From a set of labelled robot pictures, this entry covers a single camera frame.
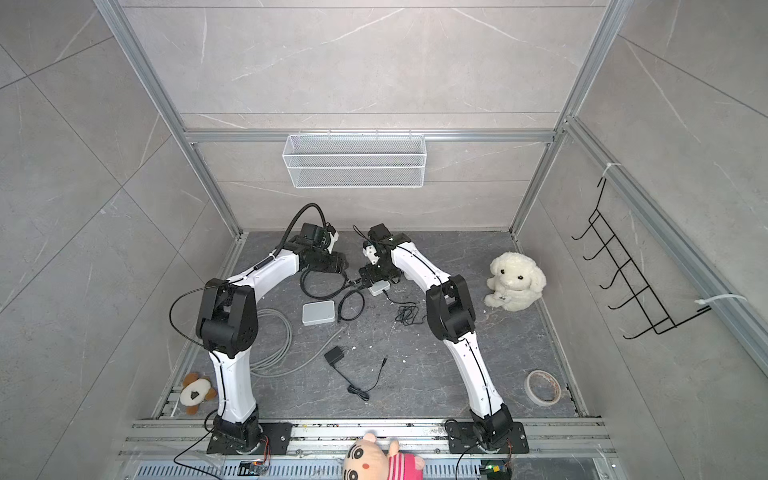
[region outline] metal rail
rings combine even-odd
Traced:
[[[385,449],[398,439],[404,451],[424,458],[456,458],[449,453],[445,419],[287,419],[293,431],[283,458],[339,458],[349,444],[367,432]],[[602,419],[519,419],[525,426],[531,452],[518,458],[617,458]],[[206,434],[202,420],[141,420],[127,433],[118,460],[171,459]],[[207,441],[190,453],[205,452]],[[465,458],[504,458],[506,454],[466,455]],[[232,458],[247,460],[248,455]]]
[[[120,48],[123,49],[128,62],[139,77],[139,81],[144,86],[147,94],[149,94],[157,111],[163,117],[168,130],[170,130],[170,134],[174,136],[174,140],[179,144],[179,148],[181,148],[182,153],[184,153],[187,161],[189,161],[192,170],[194,170],[197,178],[203,184],[208,197],[214,203],[216,210],[219,211],[219,215],[221,215],[227,228],[230,229],[232,236],[238,237],[243,230],[237,224],[232,210],[224,199],[221,190],[219,190],[219,185],[208,170],[200,153],[185,138],[181,117],[170,101],[168,93],[160,83],[160,79],[152,68],[147,54],[144,53],[144,49],[141,47],[136,34],[128,23],[122,7],[118,4],[117,0],[94,0],[94,3],[101,16],[104,17],[104,21],[107,22],[110,30],[112,30],[115,40],[118,41]]]
[[[609,163],[618,163],[578,118],[569,118],[565,130],[601,170]],[[626,169],[609,168],[605,177],[703,298],[738,293]],[[710,306],[768,376],[768,326],[765,320],[749,303],[739,300],[722,299]]]
[[[193,143],[203,142],[280,142],[294,134],[419,134],[427,141],[552,141],[554,131],[534,128],[508,130],[494,129],[192,129],[184,132],[186,139]]]
[[[571,89],[571,93],[568,95],[568,99],[565,101],[563,111],[560,113],[558,122],[555,125],[554,130],[558,134],[554,138],[554,144],[549,146],[542,154],[533,178],[528,184],[528,189],[525,191],[525,195],[520,202],[518,212],[509,227],[513,237],[520,234],[520,229],[523,223],[525,223],[525,219],[528,218],[531,208],[533,208],[538,192],[541,190],[541,185],[544,184],[544,180],[552,168],[554,158],[557,156],[560,144],[564,138],[561,133],[565,123],[569,117],[576,115],[581,109],[584,99],[587,97],[595,77],[598,76],[600,67],[603,65],[608,51],[611,49],[611,45],[614,43],[614,39],[623,25],[633,2],[634,0],[612,0],[608,7],[606,7],[605,15],[603,15],[603,19],[598,27],[598,32],[592,40],[592,45],[589,48],[584,64],[581,66],[576,82]]]

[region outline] metal vent grate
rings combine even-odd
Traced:
[[[454,478],[456,460],[452,458],[425,460],[425,480]],[[339,480],[342,465],[336,460],[294,460],[274,459],[270,470],[265,475],[252,475],[240,468],[239,460],[226,460],[223,468],[218,470],[200,460],[183,460],[182,463],[215,473],[224,480],[243,478],[259,478],[260,480]],[[202,472],[176,465],[171,460],[146,460],[139,466],[136,480],[198,480],[211,478]],[[458,468],[459,480],[477,480],[480,478],[480,460],[464,458]]]

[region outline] marble tile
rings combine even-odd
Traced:
[[[432,142],[425,180],[530,181],[543,152],[541,142]]]
[[[120,185],[28,79],[0,90],[0,309]]]
[[[317,202],[336,228],[387,223],[397,229],[507,230],[526,181],[428,182],[421,188],[306,188],[271,182],[220,182],[245,230],[278,230]],[[254,208],[269,205],[269,208]]]
[[[768,382],[717,316],[699,316],[662,335],[649,333],[634,340],[622,337],[648,326],[639,306],[608,309],[629,298],[626,284],[619,278],[609,290],[598,288],[598,284],[610,282],[616,271],[613,263],[605,253],[592,261],[582,259],[597,251],[599,240],[593,233],[582,240],[571,239],[587,226],[586,216],[599,194],[594,187],[599,176],[600,169],[578,146],[566,146],[539,198],[575,259],[664,441],[685,478],[724,478],[734,469],[738,478],[759,478],[765,468],[760,450],[768,442],[768,416],[761,402],[753,399],[768,396]],[[698,306],[693,300],[699,297],[696,290],[610,185],[601,198],[601,212],[669,314],[678,322],[694,314]],[[606,230],[601,223],[596,225]],[[615,242],[609,248],[615,256],[623,253]],[[633,281],[634,268],[625,270]],[[664,318],[651,295],[642,296],[641,302],[652,318]],[[733,392],[740,394],[733,397]],[[737,456],[743,460],[735,466],[732,459]]]
[[[580,116],[768,318],[768,119],[623,39]]]
[[[31,79],[122,184],[170,136],[113,38]]]
[[[768,3],[638,0],[621,34],[768,114]]]
[[[199,144],[205,163],[219,182],[290,182],[284,147],[280,142]]]
[[[129,8],[126,14],[180,111],[370,114],[559,111],[602,12]]]
[[[135,419],[151,415],[184,339],[167,321],[170,303],[203,286],[180,255],[150,295],[85,397],[42,470],[44,478],[101,478]],[[174,307],[182,331],[194,329],[202,292]]]
[[[203,209],[179,253],[204,281],[216,277],[233,239],[211,202]]]
[[[588,415],[605,419],[627,476],[682,480],[562,235],[537,201],[519,241],[547,276],[544,302]]]
[[[558,112],[461,114],[181,114],[187,128],[554,128]]]
[[[290,182],[283,144],[200,144],[205,161],[218,181]],[[544,151],[541,142],[427,143],[427,181],[528,181]]]
[[[173,140],[152,155],[125,184],[125,191],[176,249],[208,203],[203,184]]]
[[[602,7],[606,0],[120,0],[124,7]]]
[[[13,58],[0,47],[0,88],[24,76],[24,72],[13,61]]]
[[[0,463],[9,478],[40,472],[175,254],[119,192],[0,314]]]
[[[91,0],[0,4],[0,45],[27,74],[111,35]]]
[[[564,396],[552,407],[540,407],[525,395],[523,381],[528,371],[546,369],[565,384],[551,340],[535,308],[510,313],[489,309],[482,304],[488,292],[485,280],[488,265],[501,252],[514,245],[508,232],[406,232],[432,262],[446,272],[461,274],[467,280],[476,313],[478,342],[494,381],[512,415],[518,417],[575,416],[573,403]],[[281,232],[250,233],[236,271],[264,258],[280,240]],[[342,232],[336,243],[345,252],[349,272],[367,262],[361,255],[362,240],[352,232]],[[328,290],[338,282],[337,276],[317,274],[308,279],[310,291]],[[425,312],[424,293],[413,283],[404,281],[389,291],[393,300],[413,300],[418,303],[421,317]],[[294,343],[284,362],[286,369],[299,365],[340,327],[339,325],[304,326],[300,322],[302,305],[310,301],[299,288],[298,276],[282,282],[259,302],[259,307],[271,307],[284,313],[293,324]],[[345,304],[354,305],[354,300]],[[429,332],[427,325],[400,326],[392,320],[397,305],[383,296],[366,294],[366,309],[356,321],[334,340],[346,351],[339,369],[363,385],[372,385],[381,359],[389,361],[382,371],[379,385],[371,391],[369,402],[360,402],[346,392],[344,380],[318,359],[291,376],[253,381],[253,391],[261,415],[286,417],[403,417],[403,416],[462,416],[468,415],[467,392],[449,351]],[[351,311],[344,311],[349,316]],[[260,318],[259,337],[252,356],[264,356],[269,345],[285,337],[282,323],[274,318]],[[212,364],[204,353],[197,356],[194,371],[210,373]],[[206,409],[216,408],[210,405]]]

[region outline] plush toy ear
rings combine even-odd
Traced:
[[[501,263],[502,263],[501,257],[496,257],[495,259],[493,259],[493,261],[491,262],[491,275],[493,276],[498,275],[499,265],[501,265]]]
[[[397,455],[400,452],[400,442],[397,440],[392,440],[392,442],[389,444],[389,452],[387,452],[388,457],[393,457]]]
[[[544,272],[537,266],[534,266],[531,270],[531,290],[541,293],[545,286],[547,286],[547,277],[544,276]]]

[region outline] gray tile wall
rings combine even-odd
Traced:
[[[337,228],[504,230],[509,227],[544,145],[432,143],[421,188],[296,189],[283,145],[201,144],[200,149],[240,225],[281,230],[307,202],[318,202]]]
[[[232,239],[90,0],[0,3],[0,144],[0,477],[97,478]]]
[[[768,319],[768,2],[635,2],[582,120]]]
[[[190,128],[552,128],[605,2],[123,5]],[[246,230],[315,200],[342,228],[505,229],[542,149],[430,144],[421,189],[297,190],[280,145],[203,146]]]
[[[619,277],[600,288],[616,272],[610,257],[603,251],[585,261],[599,239],[593,232],[571,237],[588,226],[600,175],[569,141],[521,236],[523,250],[548,276],[544,300],[589,413],[606,418],[630,478],[762,478],[768,380],[715,314],[627,340],[648,327],[639,307],[608,309],[630,298],[626,284]],[[672,317],[693,314],[696,290],[610,185],[601,212]],[[615,241],[610,250],[623,263]],[[637,285],[637,271],[625,269]],[[653,318],[664,318],[652,296],[641,295],[641,302]]]

